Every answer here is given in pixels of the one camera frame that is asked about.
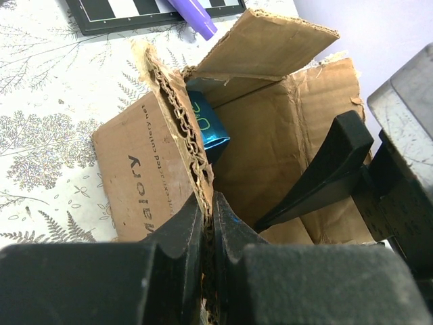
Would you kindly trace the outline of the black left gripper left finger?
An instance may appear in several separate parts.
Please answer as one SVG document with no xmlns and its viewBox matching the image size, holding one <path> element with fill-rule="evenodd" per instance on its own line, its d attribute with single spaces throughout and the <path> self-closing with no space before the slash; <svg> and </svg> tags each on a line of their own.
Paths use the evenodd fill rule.
<svg viewBox="0 0 433 325">
<path fill-rule="evenodd" d="M 2 324 L 198 324 L 203 215 L 194 196 L 139 242 L 1 251 Z"/>
</svg>

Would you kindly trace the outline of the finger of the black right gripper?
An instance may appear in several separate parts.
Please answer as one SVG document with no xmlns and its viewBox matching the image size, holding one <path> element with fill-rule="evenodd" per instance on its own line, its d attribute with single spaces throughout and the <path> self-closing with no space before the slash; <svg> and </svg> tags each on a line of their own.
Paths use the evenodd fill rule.
<svg viewBox="0 0 433 325">
<path fill-rule="evenodd" d="M 273 225 L 340 202 L 361 177 L 373 138 L 354 110 L 336 116 L 310 165 L 286 196 L 254 224 L 261 232 Z"/>
</svg>

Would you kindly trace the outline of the blue green product box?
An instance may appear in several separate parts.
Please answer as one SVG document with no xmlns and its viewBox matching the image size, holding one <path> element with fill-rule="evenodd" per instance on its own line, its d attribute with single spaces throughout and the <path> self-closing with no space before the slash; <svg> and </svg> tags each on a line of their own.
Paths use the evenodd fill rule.
<svg viewBox="0 0 433 325">
<path fill-rule="evenodd" d="M 231 137 L 199 86 L 192 81 L 187 82 L 186 90 L 198 122 L 206 157 L 210 164 L 214 164 L 220 159 Z"/>
</svg>

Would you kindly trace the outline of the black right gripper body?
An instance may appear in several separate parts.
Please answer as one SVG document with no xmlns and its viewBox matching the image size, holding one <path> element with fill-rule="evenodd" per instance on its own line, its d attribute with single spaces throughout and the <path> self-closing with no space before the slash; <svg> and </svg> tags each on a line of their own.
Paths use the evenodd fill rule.
<svg viewBox="0 0 433 325">
<path fill-rule="evenodd" d="M 384 131 L 352 192 L 373 239 L 387 240 L 417 279 L 432 278 L 432 201 Z"/>
</svg>

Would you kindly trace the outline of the brown cardboard express box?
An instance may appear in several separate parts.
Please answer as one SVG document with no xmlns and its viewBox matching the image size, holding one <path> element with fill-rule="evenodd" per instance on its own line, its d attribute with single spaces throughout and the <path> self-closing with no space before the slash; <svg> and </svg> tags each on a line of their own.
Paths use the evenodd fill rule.
<svg viewBox="0 0 433 325">
<path fill-rule="evenodd" d="M 345 198 L 257 232 L 254 224 L 300 179 L 333 119 L 354 110 L 364 122 L 349 59 L 310 67 L 339 39 L 336 30 L 261 9 L 246 10 L 197 66 L 165 66 L 154 46 L 131 42 L 150 92 L 92 136 L 120 243 L 139 242 L 194 196 L 203 215 L 201 305 L 219 323 L 213 198 L 221 193 L 269 244 L 359 245 L 370 234 Z M 210 164 L 186 90 L 203 91 L 231 140 Z"/>
</svg>

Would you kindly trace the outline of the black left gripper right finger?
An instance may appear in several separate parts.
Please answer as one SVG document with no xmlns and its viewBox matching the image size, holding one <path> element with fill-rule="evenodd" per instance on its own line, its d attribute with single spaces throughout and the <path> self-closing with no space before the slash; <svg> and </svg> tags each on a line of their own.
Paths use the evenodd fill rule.
<svg viewBox="0 0 433 325">
<path fill-rule="evenodd" d="M 381 245 L 269 244 L 213 198 L 220 324 L 428 324 L 409 268 Z"/>
</svg>

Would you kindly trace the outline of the purple toy microphone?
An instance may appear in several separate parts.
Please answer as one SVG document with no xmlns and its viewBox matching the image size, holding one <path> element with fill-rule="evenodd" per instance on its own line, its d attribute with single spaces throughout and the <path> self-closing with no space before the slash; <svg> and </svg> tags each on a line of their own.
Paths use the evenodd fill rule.
<svg viewBox="0 0 433 325">
<path fill-rule="evenodd" d="M 211 17 L 197 0 L 168 0 L 194 31 L 209 41 L 217 32 Z"/>
</svg>

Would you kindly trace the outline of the black white chessboard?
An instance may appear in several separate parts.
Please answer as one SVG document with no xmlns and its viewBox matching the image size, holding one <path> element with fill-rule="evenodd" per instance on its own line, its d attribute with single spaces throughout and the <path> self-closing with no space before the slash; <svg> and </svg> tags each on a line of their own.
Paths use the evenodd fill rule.
<svg viewBox="0 0 433 325">
<path fill-rule="evenodd" d="M 83 35 L 151 28 L 183 19 L 168 1 L 67 0 Z"/>
</svg>

